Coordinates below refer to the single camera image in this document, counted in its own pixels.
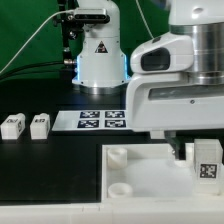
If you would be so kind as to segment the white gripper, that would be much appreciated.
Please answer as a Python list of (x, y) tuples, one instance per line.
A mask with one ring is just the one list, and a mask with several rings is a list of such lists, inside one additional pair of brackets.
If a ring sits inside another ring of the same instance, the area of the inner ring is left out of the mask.
[(224, 85), (195, 84), (186, 73), (193, 64), (190, 37), (166, 33), (147, 41), (134, 50), (130, 64), (128, 126), (166, 131), (176, 160), (185, 160), (186, 151), (175, 131), (224, 127)]

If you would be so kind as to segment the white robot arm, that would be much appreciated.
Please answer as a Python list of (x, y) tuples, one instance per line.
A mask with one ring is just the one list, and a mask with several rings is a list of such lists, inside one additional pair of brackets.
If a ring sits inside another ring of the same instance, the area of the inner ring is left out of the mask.
[(108, 93), (126, 85), (127, 125), (136, 132), (224, 128), (224, 0), (153, 0), (169, 12), (169, 31), (120, 49), (120, 11), (112, 0), (78, 0), (84, 25), (75, 85)]

